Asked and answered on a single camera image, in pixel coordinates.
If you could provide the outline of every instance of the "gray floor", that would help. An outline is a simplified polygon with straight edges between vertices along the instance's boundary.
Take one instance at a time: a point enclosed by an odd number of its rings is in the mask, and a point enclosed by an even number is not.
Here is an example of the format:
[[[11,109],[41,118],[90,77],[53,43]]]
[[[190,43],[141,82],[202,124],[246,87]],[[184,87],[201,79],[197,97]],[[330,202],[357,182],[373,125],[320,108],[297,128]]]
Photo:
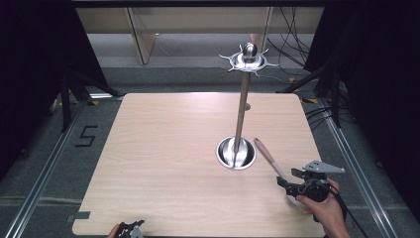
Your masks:
[[[281,45],[278,36],[271,40]],[[187,92],[187,91],[239,91],[240,72],[227,72],[230,66],[218,55],[230,56],[239,50],[239,44],[246,43],[247,35],[159,35],[153,55],[147,65],[139,65],[131,36],[90,35],[98,60],[103,67],[108,83],[122,92]],[[311,36],[301,36],[305,45],[310,45]],[[299,57],[293,49],[285,49],[294,57]],[[275,93],[289,85],[289,79],[299,80],[307,74],[299,65],[289,59],[278,59],[273,48],[269,48],[267,58],[286,68],[267,68],[261,77],[252,77],[250,91]],[[314,98],[316,80],[301,87],[295,93],[302,99]],[[26,225],[21,237],[77,237],[71,232],[72,218],[78,211],[84,193],[94,172],[109,130],[121,104],[120,100],[101,100],[97,105],[81,106],[65,147],[59,155],[53,173],[43,190],[40,200]],[[320,107],[318,103],[302,103],[306,112]],[[18,160],[0,183],[0,234],[6,234],[9,224],[19,211],[25,197],[48,160],[54,145],[61,135],[61,111],[58,107],[28,147],[29,157]],[[356,183],[355,175],[346,162],[341,148],[324,119],[318,114],[308,119],[312,133],[324,162],[343,167],[347,173],[331,175],[342,188],[342,197],[368,237],[382,236],[380,224],[369,209]],[[383,169],[374,162],[374,152],[365,139],[349,111],[341,110],[342,131],[352,151],[361,165],[368,184],[389,217],[390,224],[398,237],[419,237],[420,226],[396,192]],[[95,136],[91,147],[76,147],[86,144],[80,135],[85,126]],[[353,237],[362,237],[354,221],[347,219]]]

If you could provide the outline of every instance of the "metal pole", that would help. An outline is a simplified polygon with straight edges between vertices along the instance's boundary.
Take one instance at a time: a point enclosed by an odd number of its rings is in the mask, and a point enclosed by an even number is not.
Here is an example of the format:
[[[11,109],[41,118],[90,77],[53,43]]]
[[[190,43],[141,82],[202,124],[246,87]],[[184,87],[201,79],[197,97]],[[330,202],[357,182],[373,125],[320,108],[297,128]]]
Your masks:
[[[238,122],[237,122],[237,130],[235,134],[235,142],[234,142],[234,164],[233,168],[235,167],[237,154],[239,151],[239,145],[241,142],[241,134],[242,134],[242,127],[244,125],[244,117],[245,117],[245,109],[247,106],[247,97],[248,97],[248,88],[250,85],[250,72],[244,72],[242,77],[242,87],[241,87],[241,99],[239,102],[239,111],[238,111]]]

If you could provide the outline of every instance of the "human hand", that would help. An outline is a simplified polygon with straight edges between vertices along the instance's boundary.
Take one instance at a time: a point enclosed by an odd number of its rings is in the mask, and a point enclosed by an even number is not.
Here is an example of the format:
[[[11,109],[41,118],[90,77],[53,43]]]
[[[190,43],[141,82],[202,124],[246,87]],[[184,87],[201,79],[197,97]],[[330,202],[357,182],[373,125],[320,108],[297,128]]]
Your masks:
[[[331,186],[340,189],[337,182],[328,178]],[[317,202],[305,195],[297,195],[296,200],[309,207],[303,210],[305,214],[314,214],[323,225],[325,234],[329,238],[348,238],[350,237],[343,217],[342,208],[336,197],[330,192],[324,201]]]
[[[117,235],[117,232],[118,232],[118,228],[120,228],[120,225],[116,224],[114,226],[114,228],[112,228],[111,232],[109,233],[109,235],[106,238],[115,238],[115,236]]]

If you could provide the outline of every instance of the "wooden table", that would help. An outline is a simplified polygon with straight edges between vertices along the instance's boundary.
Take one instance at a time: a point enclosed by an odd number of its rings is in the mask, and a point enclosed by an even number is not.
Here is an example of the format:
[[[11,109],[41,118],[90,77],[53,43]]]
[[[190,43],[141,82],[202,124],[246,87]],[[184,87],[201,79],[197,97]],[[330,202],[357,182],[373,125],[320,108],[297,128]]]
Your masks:
[[[234,136],[239,93],[128,94],[112,126],[76,219],[77,235],[104,235],[144,219],[145,236],[320,237],[257,154],[243,171],[216,158]],[[243,137],[259,138],[290,175],[320,160],[298,97],[250,93]],[[289,181],[302,183],[291,175]]]

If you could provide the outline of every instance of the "round metal base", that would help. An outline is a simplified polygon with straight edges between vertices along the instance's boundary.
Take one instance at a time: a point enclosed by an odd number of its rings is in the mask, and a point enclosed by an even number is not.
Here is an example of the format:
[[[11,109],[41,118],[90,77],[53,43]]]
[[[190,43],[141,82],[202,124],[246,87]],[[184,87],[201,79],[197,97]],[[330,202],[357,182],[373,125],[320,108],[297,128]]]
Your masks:
[[[222,140],[216,148],[216,156],[219,163],[234,171],[249,168],[257,157],[257,150],[248,139],[241,138],[237,158],[234,153],[235,137],[228,137]]]

